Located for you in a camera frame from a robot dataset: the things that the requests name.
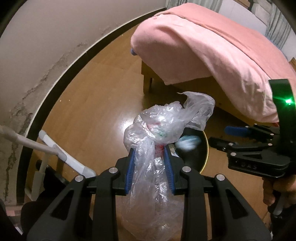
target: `pink blanket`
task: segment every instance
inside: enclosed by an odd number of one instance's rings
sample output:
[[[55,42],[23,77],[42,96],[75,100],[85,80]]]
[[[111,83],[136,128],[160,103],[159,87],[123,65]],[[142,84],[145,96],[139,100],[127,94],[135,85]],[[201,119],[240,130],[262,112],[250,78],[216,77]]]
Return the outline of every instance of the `pink blanket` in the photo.
[[[277,47],[259,32],[197,4],[144,21],[131,45],[165,84],[214,76],[233,105],[256,121],[278,122],[269,79],[289,79],[296,93],[296,73]]]

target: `human hand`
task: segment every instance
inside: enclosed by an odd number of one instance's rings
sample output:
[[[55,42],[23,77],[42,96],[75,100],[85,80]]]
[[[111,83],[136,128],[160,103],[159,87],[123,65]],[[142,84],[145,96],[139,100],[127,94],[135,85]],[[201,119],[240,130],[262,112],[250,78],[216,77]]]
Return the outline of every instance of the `human hand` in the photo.
[[[263,179],[263,202],[270,206],[275,202],[275,197],[272,194],[273,190],[279,191],[281,193],[286,192],[287,201],[284,208],[290,207],[296,204],[296,175],[291,175],[289,177],[280,179]]]

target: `green led light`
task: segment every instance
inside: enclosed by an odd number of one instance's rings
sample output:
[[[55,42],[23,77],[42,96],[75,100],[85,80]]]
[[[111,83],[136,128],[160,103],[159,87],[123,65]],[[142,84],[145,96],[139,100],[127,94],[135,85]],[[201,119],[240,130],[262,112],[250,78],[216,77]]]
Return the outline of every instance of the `green led light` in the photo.
[[[292,103],[292,100],[291,99],[286,99],[286,103],[287,104],[291,104]]]

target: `silver screw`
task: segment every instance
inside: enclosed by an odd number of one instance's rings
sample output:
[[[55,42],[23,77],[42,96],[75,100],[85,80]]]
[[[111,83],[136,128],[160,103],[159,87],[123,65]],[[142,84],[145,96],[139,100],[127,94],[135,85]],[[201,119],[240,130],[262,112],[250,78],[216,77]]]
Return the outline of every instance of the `silver screw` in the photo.
[[[188,167],[188,166],[184,166],[184,167],[182,167],[182,170],[183,170],[184,172],[190,172],[190,171],[191,171],[191,168]]]
[[[117,173],[117,172],[118,172],[118,169],[117,169],[116,167],[111,167],[111,168],[109,169],[109,172],[110,172],[110,173]]]
[[[225,176],[222,175],[222,174],[218,174],[218,175],[216,176],[216,178],[217,178],[219,181],[223,181],[223,180],[225,179]]]
[[[81,182],[83,180],[83,176],[82,175],[78,175],[75,177],[75,181],[76,182]]]

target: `bed frame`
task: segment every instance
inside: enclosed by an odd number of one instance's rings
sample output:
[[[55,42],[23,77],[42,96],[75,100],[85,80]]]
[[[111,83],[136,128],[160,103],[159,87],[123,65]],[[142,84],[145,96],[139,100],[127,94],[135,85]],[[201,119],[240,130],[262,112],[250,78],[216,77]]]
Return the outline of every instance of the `bed frame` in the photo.
[[[144,75],[144,85],[143,92],[148,94],[151,91],[151,84],[153,80],[162,79],[142,61],[141,73]],[[183,83],[174,84],[175,87],[180,89],[180,92],[183,91],[194,91],[205,93],[209,96],[212,96],[216,101],[216,106],[232,114],[236,118],[242,120],[248,125],[253,125],[254,123],[264,124],[270,126],[270,123],[260,123],[255,120],[252,120],[243,114],[241,114],[230,102],[224,91],[221,89],[220,85],[214,79],[213,76],[201,79],[195,79]]]

